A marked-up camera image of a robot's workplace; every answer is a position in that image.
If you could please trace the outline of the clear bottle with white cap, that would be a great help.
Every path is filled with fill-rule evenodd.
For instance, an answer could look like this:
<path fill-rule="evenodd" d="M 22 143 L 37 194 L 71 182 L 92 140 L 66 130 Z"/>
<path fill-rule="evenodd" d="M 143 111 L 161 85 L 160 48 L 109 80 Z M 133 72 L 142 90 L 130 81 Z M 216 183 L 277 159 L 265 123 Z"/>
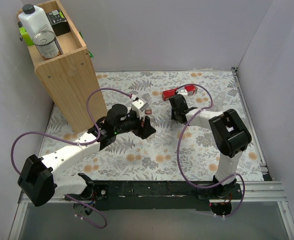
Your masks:
<path fill-rule="evenodd" d="M 149 105 L 152 104 L 152 98 L 149 93 L 144 93 L 142 99 L 145 100 Z"/>

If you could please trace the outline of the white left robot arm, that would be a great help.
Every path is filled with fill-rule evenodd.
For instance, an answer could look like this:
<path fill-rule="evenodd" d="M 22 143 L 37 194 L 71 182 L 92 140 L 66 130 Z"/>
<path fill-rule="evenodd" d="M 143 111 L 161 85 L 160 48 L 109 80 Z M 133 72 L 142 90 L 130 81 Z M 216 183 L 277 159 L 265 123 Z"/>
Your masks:
<path fill-rule="evenodd" d="M 50 154 L 29 156 L 18 178 L 18 185 L 34 206 L 39 207 L 56 196 L 73 195 L 88 200 L 94 192 L 94 182 L 84 173 L 62 177 L 62 173 L 85 157 L 95 154 L 113 142 L 117 135 L 132 132 L 147 139 L 156 130 L 147 114 L 148 103 L 136 100 L 127 108 L 115 104 L 97 125 L 77 141 Z"/>

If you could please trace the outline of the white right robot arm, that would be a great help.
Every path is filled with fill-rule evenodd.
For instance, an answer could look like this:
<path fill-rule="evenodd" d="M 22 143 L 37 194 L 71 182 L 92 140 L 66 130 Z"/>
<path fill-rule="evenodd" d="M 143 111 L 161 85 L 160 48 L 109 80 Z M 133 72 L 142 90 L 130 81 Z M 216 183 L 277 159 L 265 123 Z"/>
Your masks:
<path fill-rule="evenodd" d="M 252 141 L 252 136 L 244 122 L 234 109 L 227 111 L 211 111 L 210 107 L 188 107 L 182 94 L 176 94 L 169 99 L 171 118 L 184 124 L 185 127 L 198 126 L 209 129 L 220 151 L 220 160 L 213 177 L 212 185 L 192 183 L 185 176 L 180 163 L 180 145 L 183 132 L 177 145 L 177 164 L 184 180 L 198 190 L 208 190 L 219 199 L 226 198 L 236 184 L 237 167 L 243 152 Z"/>

